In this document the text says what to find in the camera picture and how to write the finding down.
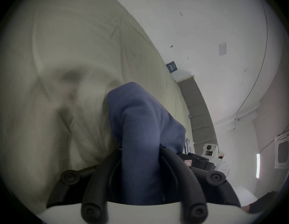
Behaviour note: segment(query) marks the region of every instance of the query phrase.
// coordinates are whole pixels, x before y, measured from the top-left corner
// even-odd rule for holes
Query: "white wall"
[[[175,80],[195,76],[213,121],[237,112],[254,85],[265,54],[267,26],[261,0],[118,1],[139,22],[164,62],[175,61]],[[279,24],[270,7],[265,9],[269,52],[264,75],[243,109],[259,101],[280,60]],[[219,56],[223,42],[227,54]]]
[[[277,73],[260,100],[254,120],[259,150],[281,134],[289,124],[289,38],[284,34],[283,52]],[[261,152],[261,165],[256,197],[279,191],[288,169],[275,169],[275,142]]]
[[[259,151],[253,123],[216,135],[219,150],[225,153],[223,160],[231,166],[227,180],[233,188],[243,186],[254,194],[257,186],[256,154]]]

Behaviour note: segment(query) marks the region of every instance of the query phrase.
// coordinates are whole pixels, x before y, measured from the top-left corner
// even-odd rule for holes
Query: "white device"
[[[202,157],[208,158],[209,162],[214,163],[215,170],[220,171],[227,177],[230,173],[230,165],[218,158],[218,146],[217,144],[204,144]]]

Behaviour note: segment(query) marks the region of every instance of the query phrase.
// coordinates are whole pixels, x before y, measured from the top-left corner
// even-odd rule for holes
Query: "blue fabric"
[[[122,148],[123,203],[162,204],[159,146],[181,153],[185,128],[134,82],[110,91],[107,99],[111,128]]]

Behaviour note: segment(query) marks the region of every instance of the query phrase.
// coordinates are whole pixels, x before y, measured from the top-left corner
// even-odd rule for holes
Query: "white sheet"
[[[0,40],[0,174],[35,214],[62,171],[115,147],[107,93],[134,81],[186,128],[180,88],[116,0],[25,0]]]

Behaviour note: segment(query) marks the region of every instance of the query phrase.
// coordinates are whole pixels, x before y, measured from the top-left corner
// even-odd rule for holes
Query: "electrical cable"
[[[278,136],[282,135],[282,134],[286,131],[286,129],[287,129],[288,127],[289,127],[289,124],[288,124],[288,126],[284,129],[284,131],[283,131],[281,134],[279,134]]]
[[[244,100],[244,102],[242,103],[242,105],[240,106],[240,108],[238,109],[238,111],[237,111],[237,113],[236,113],[236,114],[237,114],[237,117],[236,117],[235,120],[234,120],[235,127],[234,127],[232,130],[234,130],[234,129],[236,128],[236,119],[238,118],[238,112],[239,112],[239,110],[242,108],[242,106],[244,105],[244,103],[245,103],[245,101],[247,100],[247,98],[248,98],[248,96],[250,95],[250,93],[252,92],[252,90],[253,90],[253,88],[254,88],[257,80],[258,80],[259,74],[261,73],[261,70],[262,70],[262,67],[263,67],[263,64],[264,64],[264,60],[265,60],[265,56],[266,56],[267,43],[268,43],[268,22],[267,22],[267,16],[266,16],[266,12],[265,12],[265,8],[264,8],[264,5],[263,5],[263,3],[262,3],[262,0],[261,0],[261,4],[262,4],[262,6],[263,6],[263,10],[264,10],[264,14],[265,14],[265,20],[266,20],[266,28],[267,28],[267,35],[266,35],[267,37],[266,37],[266,47],[265,47],[264,58],[263,58],[263,62],[262,62],[262,65],[261,65],[261,69],[259,70],[259,73],[258,73],[258,75],[257,75],[256,81],[254,82],[254,85],[252,86],[249,94],[247,95],[246,99]]]

